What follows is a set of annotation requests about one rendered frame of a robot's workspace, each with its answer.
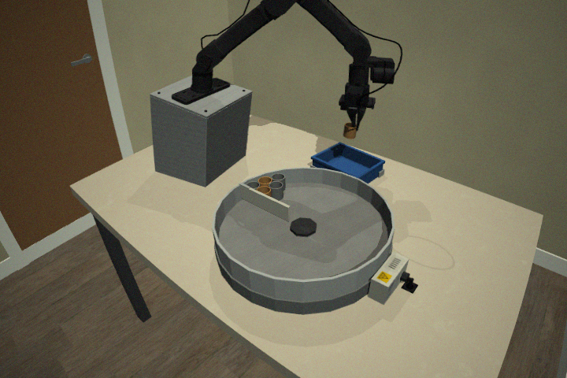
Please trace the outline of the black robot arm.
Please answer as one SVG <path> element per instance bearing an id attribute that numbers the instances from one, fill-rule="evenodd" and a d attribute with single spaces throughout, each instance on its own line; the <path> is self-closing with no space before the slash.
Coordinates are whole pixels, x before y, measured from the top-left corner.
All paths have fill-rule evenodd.
<path id="1" fill-rule="evenodd" d="M 368 39 L 327 0 L 262 0 L 197 54 L 191 87 L 172 94 L 172 99 L 189 105 L 230 87 L 229 82 L 213 78 L 213 68 L 260 28 L 284 15 L 296 2 L 328 29 L 353 57 L 353 63 L 349 64 L 349 82 L 356 86 L 346 83 L 345 106 L 349 113 L 360 113 L 361 104 L 368 105 L 369 94 L 360 102 L 358 98 L 369 93 L 369 85 L 359 87 L 359 84 L 369 82 L 369 68 L 373 83 L 386 83 L 395 73 L 395 63 L 392 58 L 370 56 L 372 50 Z"/>

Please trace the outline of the blue open-top crate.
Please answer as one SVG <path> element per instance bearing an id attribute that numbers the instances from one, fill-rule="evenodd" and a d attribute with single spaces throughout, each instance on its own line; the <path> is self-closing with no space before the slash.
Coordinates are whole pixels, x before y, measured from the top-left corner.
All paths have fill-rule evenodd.
<path id="1" fill-rule="evenodd" d="M 385 160 L 344 143 L 337 143 L 313 155 L 311 159 L 313 166 L 317 168 L 344 172 L 366 183 L 372 182 L 379 176 L 379 172 L 383 170 L 385 163 Z"/>

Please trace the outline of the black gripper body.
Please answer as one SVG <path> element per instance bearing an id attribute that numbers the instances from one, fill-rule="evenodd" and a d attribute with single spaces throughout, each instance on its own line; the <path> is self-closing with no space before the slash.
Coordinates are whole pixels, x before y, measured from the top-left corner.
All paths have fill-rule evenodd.
<path id="1" fill-rule="evenodd" d="M 356 86 L 355 83 L 349 82 L 349 84 L 350 84 L 350 85 L 353 85 L 353 86 Z M 364 87 L 364 86 L 367 86 L 367 85 L 369 85 L 369 83 L 367 83 L 367 84 L 359 84 L 359 87 Z M 341 96 L 341 98 L 340 98 L 340 100 L 339 100 L 339 106 L 340 106 L 340 109 L 341 109 L 341 110 L 347 110 L 347 107 L 345 106 L 344 97 L 345 97 L 345 95 L 342 94 L 342 96 Z M 375 98 L 370 98 L 370 97 L 369 97 L 368 105 L 362 105 L 362 104 L 361 104 L 361 111 L 360 111 L 360 113 L 364 113 L 366 108 L 372 108 L 372 109 L 374 109 L 375 100 L 376 100 Z M 365 107 L 365 108 L 364 108 L 364 107 Z"/>

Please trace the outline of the bronze bushing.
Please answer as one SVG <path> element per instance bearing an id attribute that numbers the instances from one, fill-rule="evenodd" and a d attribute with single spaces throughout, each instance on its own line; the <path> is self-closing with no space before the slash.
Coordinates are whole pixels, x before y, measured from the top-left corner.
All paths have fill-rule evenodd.
<path id="1" fill-rule="evenodd" d="M 345 123 L 343 136 L 347 139 L 354 139 L 356 136 L 357 125 L 353 128 L 352 123 Z"/>
<path id="2" fill-rule="evenodd" d="M 272 182 L 272 178 L 268 177 L 268 176 L 263 176 L 261 178 L 258 179 L 258 182 L 261 186 L 269 186 L 269 184 Z"/>
<path id="3" fill-rule="evenodd" d="M 272 197 L 272 196 L 271 196 L 271 188 L 270 188 L 270 187 L 261 186 L 261 187 L 258 187 L 256 191 L 260 191 L 261 193 Z"/>

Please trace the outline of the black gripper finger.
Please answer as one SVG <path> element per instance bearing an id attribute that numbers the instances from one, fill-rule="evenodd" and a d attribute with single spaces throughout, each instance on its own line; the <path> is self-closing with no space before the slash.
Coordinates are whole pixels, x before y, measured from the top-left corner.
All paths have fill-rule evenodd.
<path id="1" fill-rule="evenodd" d="M 348 116 L 349 116 L 349 118 L 350 118 L 350 120 L 351 120 L 351 123 L 352 123 L 353 128 L 355 128 L 355 124 L 356 124 L 356 114 L 352 114 L 352 113 L 349 113 L 349 112 L 347 112 L 347 114 L 348 114 Z M 355 123 L 354 123 L 354 120 L 355 120 Z"/>
<path id="2" fill-rule="evenodd" d="M 363 116 L 365 115 L 365 113 L 358 113 L 358 118 L 357 118 L 357 130 L 359 128 L 359 124 L 361 122 L 361 119 L 363 118 Z"/>

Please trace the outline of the grey metal bushing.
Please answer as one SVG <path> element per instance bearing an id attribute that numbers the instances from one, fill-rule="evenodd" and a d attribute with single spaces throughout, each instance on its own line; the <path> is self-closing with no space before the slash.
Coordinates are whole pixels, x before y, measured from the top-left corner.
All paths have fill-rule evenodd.
<path id="1" fill-rule="evenodd" d="M 246 185 L 253 188 L 254 190 L 257 190 L 257 188 L 260 187 L 260 184 L 257 181 L 251 181 L 251 182 L 247 183 Z"/>
<path id="2" fill-rule="evenodd" d="M 283 184 L 283 190 L 285 190 L 285 175 L 282 173 L 275 173 L 271 176 L 272 181 L 280 181 Z"/>
<path id="3" fill-rule="evenodd" d="M 269 184 L 271 188 L 271 196 L 276 200 L 281 200 L 284 197 L 284 186 L 280 181 L 273 181 Z"/>

